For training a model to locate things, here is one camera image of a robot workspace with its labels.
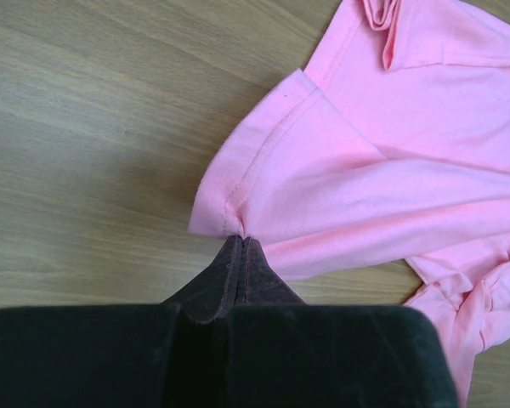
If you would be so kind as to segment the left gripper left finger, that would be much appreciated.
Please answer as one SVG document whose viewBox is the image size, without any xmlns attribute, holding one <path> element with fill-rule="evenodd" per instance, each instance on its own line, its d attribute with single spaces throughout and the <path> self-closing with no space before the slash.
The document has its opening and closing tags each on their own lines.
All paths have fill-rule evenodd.
<svg viewBox="0 0 510 408">
<path fill-rule="evenodd" d="M 0 309 L 0 407 L 213 407 L 242 240 L 163 303 Z"/>
</svg>

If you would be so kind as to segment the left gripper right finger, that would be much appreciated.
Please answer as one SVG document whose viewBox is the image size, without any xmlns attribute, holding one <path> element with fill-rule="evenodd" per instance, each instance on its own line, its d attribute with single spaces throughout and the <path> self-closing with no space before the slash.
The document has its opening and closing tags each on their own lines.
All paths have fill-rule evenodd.
<svg viewBox="0 0 510 408">
<path fill-rule="evenodd" d="M 456 407 L 438 334 L 396 305 L 288 304 L 260 244 L 242 245 L 224 319 L 223 407 Z"/>
</svg>

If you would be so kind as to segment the bright pink t shirt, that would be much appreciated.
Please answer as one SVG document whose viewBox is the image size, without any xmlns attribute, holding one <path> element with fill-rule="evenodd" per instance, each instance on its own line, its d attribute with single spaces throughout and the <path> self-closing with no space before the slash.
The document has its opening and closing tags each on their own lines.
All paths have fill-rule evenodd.
<svg viewBox="0 0 510 408">
<path fill-rule="evenodd" d="M 510 25 L 461 1 L 344 1 L 239 123 L 190 231 L 259 240 L 283 278 L 405 260 L 468 398 L 510 338 Z"/>
</svg>

